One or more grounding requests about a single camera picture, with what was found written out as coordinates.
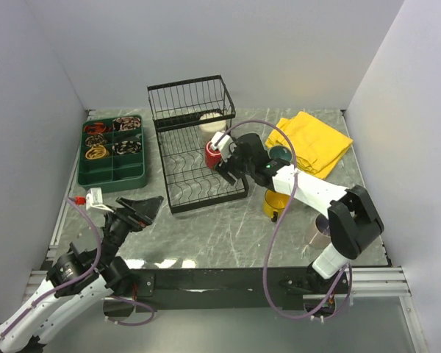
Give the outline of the red mug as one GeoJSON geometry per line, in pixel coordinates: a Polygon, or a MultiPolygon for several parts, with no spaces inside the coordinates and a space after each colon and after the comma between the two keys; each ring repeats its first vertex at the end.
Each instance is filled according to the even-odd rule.
{"type": "Polygon", "coordinates": [[[222,160],[222,155],[219,151],[214,150],[212,147],[212,142],[208,142],[204,148],[205,153],[205,164],[206,166],[214,170],[215,166],[222,160]]]}

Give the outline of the white floral mug green inside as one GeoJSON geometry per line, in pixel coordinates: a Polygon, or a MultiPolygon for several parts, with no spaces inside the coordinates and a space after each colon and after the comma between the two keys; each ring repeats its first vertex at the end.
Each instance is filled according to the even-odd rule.
{"type": "Polygon", "coordinates": [[[216,118],[222,117],[221,113],[205,113],[200,117],[201,124],[199,128],[200,141],[203,144],[208,143],[216,132],[225,132],[227,130],[226,120],[215,121],[216,118]]]}

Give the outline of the yellow mug black handle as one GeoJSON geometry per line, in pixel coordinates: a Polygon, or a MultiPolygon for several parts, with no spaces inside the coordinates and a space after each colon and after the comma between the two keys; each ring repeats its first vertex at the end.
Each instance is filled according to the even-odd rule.
{"type": "Polygon", "coordinates": [[[284,212],[288,200],[288,195],[266,190],[263,202],[264,214],[266,214],[273,223],[276,223],[284,212]]]}

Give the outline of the blue-green speckled ceramic mug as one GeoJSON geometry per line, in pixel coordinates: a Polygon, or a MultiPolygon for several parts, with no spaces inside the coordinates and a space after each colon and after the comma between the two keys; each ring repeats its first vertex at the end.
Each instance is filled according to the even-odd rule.
{"type": "Polygon", "coordinates": [[[281,145],[271,147],[268,154],[271,159],[280,159],[289,163],[291,163],[293,158],[292,152],[287,147],[281,145]]]}

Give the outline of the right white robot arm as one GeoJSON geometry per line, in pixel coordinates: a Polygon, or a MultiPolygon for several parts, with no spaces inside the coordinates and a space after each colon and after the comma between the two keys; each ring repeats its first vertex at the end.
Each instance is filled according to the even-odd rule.
{"type": "Polygon", "coordinates": [[[329,221],[330,244],[311,263],[312,271],[307,275],[314,292],[323,293],[330,288],[333,276],[384,231],[383,221],[364,187],[334,185],[288,161],[273,159],[255,133],[231,138],[217,132],[210,144],[221,155],[215,170],[229,184],[248,175],[259,186],[292,196],[329,221]]]}

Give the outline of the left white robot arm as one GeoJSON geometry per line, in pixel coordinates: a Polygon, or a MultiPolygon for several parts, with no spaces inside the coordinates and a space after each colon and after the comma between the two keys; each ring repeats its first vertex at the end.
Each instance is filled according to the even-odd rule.
{"type": "Polygon", "coordinates": [[[45,278],[15,313],[0,324],[0,352],[22,352],[45,346],[84,309],[107,296],[123,301],[136,293],[137,279],[117,255],[127,236],[153,224],[164,199],[119,197],[117,207],[102,201],[101,191],[67,198],[88,222],[96,239],[94,250],[70,246],[47,271],[45,278]]]}

